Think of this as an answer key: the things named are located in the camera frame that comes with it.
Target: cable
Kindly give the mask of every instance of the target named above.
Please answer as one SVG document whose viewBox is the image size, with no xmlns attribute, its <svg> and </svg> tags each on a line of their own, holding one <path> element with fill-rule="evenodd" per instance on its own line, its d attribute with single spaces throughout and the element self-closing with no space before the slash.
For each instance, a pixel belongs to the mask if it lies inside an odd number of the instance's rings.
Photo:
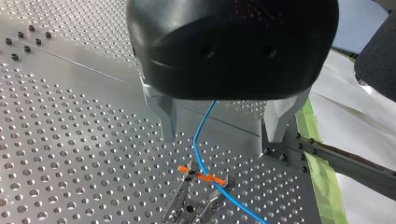
<svg viewBox="0 0 396 224">
<path fill-rule="evenodd" d="M 195 156 L 198 160 L 199 166 L 202 170 L 202 172 L 205 175 L 208 175 L 208 172 L 205 168 L 204 163 L 202 162 L 202 158 L 201 158 L 201 153 L 199 152 L 199 148 L 198 148 L 198 138 L 199 138 L 199 134 L 201 133 L 202 127 L 205 124 L 205 121 L 207 119 L 207 117 L 210 114 L 210 111 L 212 111 L 213 106 L 216 104 L 216 101 L 213 101 L 212 104 L 210 105 L 210 107 L 207 109 L 206 114 L 204 115 L 204 117 L 202 118 L 201 124 L 198 127 L 197 133 L 195 134 L 194 137 L 194 151 L 195 151 Z M 226 197 L 230 202 L 232 202 L 235 206 L 239 207 L 240 209 L 242 209 L 245 213 L 247 213 L 248 215 L 250 215 L 251 217 L 253 217 L 254 219 L 256 219 L 258 222 L 260 222 L 261 224 L 268 224 L 266 221 L 264 221 L 261 217 L 259 217 L 257 214 L 255 214 L 254 212 L 250 211 L 247 207 L 245 207 L 244 205 L 242 205 L 240 202 L 238 202 L 235 198 L 233 198 L 233 196 L 231 196 L 230 193 L 228 193 L 227 191 L 225 191 L 220 185 L 218 185 L 215 182 L 212 182 L 212 184 L 216 187 L 216 189 L 218 189 L 223 195 L 224 197 Z"/>
</svg>

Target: metal plate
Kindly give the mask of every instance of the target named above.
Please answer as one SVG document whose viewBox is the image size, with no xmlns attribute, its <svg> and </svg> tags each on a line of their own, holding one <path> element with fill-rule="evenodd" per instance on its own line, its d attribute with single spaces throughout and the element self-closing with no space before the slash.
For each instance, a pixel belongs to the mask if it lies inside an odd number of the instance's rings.
<svg viewBox="0 0 396 224">
<path fill-rule="evenodd" d="M 140 87 L 138 67 L 126 28 L 125 8 L 125 0 L 1 0 L 0 29 L 14 38 L 17 38 L 17 32 L 24 32 L 21 41 L 27 44 Z M 28 31 L 29 24 L 35 27 L 34 32 Z M 51 39 L 44 36 L 45 32 L 51 32 Z M 40 46 L 35 44 L 37 38 L 42 42 Z M 106 60 L 114 61 L 117 67 L 104 66 Z M 178 101 L 178 104 L 205 113 L 210 103 Z M 260 135 L 257 118 L 262 114 L 264 104 L 256 101 L 219 102 L 211 118 Z"/>
<path fill-rule="evenodd" d="M 165 144 L 141 88 L 23 47 L 0 49 L 0 222 L 161 223 L 202 116 L 178 107 L 177 140 Z M 250 209 L 270 223 L 318 223 L 309 175 L 256 159 L 259 137 L 209 119 L 201 140 L 209 172 L 235 175 L 233 195 Z M 212 190 L 197 181 L 191 198 Z M 252 219 L 225 202 L 211 222 Z"/>
</svg>

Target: black bolt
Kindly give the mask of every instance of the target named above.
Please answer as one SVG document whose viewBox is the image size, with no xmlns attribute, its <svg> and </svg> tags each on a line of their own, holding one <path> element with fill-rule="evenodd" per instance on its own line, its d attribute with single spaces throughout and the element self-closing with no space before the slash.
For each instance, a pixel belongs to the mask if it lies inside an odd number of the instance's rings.
<svg viewBox="0 0 396 224">
<path fill-rule="evenodd" d="M 51 37 L 50 32 L 46 32 L 46 38 L 50 39 L 50 37 Z"/>
<path fill-rule="evenodd" d="M 280 155 L 279 159 L 285 161 L 288 157 L 285 154 Z"/>
<path fill-rule="evenodd" d="M 18 54 L 11 54 L 11 59 L 14 61 L 17 61 L 20 57 L 18 56 Z"/>
<path fill-rule="evenodd" d="M 12 44 L 12 40 L 10 38 L 4 39 L 4 42 L 6 42 L 7 45 L 11 45 Z"/>
<path fill-rule="evenodd" d="M 24 50 L 26 53 L 29 53 L 29 52 L 31 51 L 31 49 L 30 49 L 29 46 L 23 47 L 23 50 Z"/>
<path fill-rule="evenodd" d="M 265 154 L 265 155 L 270 154 L 270 152 L 271 152 L 271 150 L 270 150 L 269 148 L 266 148 L 266 149 L 264 150 L 264 154 Z"/>
</svg>

